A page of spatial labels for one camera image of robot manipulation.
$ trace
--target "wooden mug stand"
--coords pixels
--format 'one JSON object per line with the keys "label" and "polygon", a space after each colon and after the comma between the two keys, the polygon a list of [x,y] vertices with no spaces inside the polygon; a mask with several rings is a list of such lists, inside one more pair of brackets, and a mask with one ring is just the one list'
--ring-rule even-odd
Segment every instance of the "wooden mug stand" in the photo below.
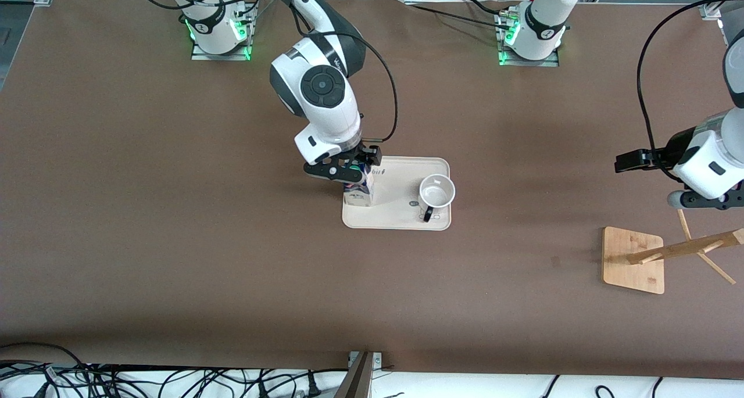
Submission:
{"label": "wooden mug stand", "polygon": [[736,231],[693,239],[685,213],[677,210],[685,242],[667,245],[661,237],[615,227],[602,232],[602,280],[606,284],[622,286],[654,294],[664,293],[664,260],[696,254],[709,264],[729,284],[736,281],[718,267],[707,253],[716,248],[744,244],[744,228]]}

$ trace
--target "white mug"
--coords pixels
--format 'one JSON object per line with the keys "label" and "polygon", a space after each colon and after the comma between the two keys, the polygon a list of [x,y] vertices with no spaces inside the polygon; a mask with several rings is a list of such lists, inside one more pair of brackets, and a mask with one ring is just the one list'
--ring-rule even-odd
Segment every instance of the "white mug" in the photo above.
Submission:
{"label": "white mug", "polygon": [[419,205],[426,208],[423,221],[428,223],[435,209],[447,207],[455,199],[455,184],[441,174],[427,176],[419,185]]}

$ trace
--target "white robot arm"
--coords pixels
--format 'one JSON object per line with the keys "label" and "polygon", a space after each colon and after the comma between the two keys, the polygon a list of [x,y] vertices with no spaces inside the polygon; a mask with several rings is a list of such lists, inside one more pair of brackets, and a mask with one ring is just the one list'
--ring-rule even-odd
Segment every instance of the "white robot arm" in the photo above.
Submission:
{"label": "white robot arm", "polygon": [[[356,28],[324,0],[282,2],[313,27],[289,51],[274,59],[269,73],[271,86],[287,109],[309,121],[295,137],[295,144],[306,160],[305,172],[348,184],[363,184],[369,168],[380,164],[381,154],[379,147],[367,148],[362,144],[361,118],[346,78],[362,68],[367,48]],[[203,3],[189,7],[193,8],[189,13],[184,9],[184,14],[194,19],[192,16],[198,10],[198,17],[208,15],[218,19],[215,25],[210,24],[210,32],[215,33],[228,23],[225,17],[229,14],[225,6],[208,6],[210,0]],[[202,49],[205,49],[204,41],[211,40],[199,41]]]}
{"label": "white robot arm", "polygon": [[547,58],[560,45],[566,19],[579,0],[531,0],[517,6],[518,26],[506,44],[524,59]]}
{"label": "white robot arm", "polygon": [[245,3],[225,5],[226,0],[175,0],[182,9],[194,43],[205,53],[230,53],[248,38],[242,22],[246,21]]}
{"label": "white robot arm", "polygon": [[674,134],[656,150],[659,162],[648,149],[617,156],[616,173],[671,170],[689,188],[669,194],[667,202],[678,209],[744,207],[744,31],[728,46],[723,76],[736,107]]}

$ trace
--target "beige tray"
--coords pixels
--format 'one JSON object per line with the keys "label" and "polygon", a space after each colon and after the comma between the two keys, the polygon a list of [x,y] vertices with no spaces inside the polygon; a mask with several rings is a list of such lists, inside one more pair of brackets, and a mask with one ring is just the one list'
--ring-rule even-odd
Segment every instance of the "beige tray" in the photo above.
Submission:
{"label": "beige tray", "polygon": [[452,223],[452,205],[423,221],[418,205],[419,184],[428,175],[449,177],[449,164],[437,157],[382,157],[372,168],[374,199],[370,207],[344,204],[342,216],[349,228],[443,231]]}

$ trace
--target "table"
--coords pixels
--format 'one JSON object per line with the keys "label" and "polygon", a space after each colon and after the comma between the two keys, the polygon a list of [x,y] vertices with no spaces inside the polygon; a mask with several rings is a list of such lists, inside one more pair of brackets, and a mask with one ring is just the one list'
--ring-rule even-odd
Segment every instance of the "table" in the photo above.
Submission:
{"label": "table", "polygon": [[[334,367],[368,348],[401,371],[741,375],[742,287],[697,257],[667,263],[664,295],[600,281],[605,226],[683,240],[665,202],[679,187],[612,168],[648,144],[635,65],[677,6],[579,5],[561,66],[519,68],[498,65],[488,27],[394,0],[332,5],[398,83],[383,153],[449,162],[452,226],[345,228],[341,189],[303,175],[305,121],[268,81],[298,40],[286,7],[261,16],[252,61],[192,62],[175,12],[54,0],[0,93],[3,340],[105,363]],[[660,32],[643,79],[660,144],[732,106],[724,50],[694,11]],[[351,84],[365,136],[386,134],[372,54]],[[700,236],[742,216],[688,221]],[[741,254],[711,258],[742,280]]]}

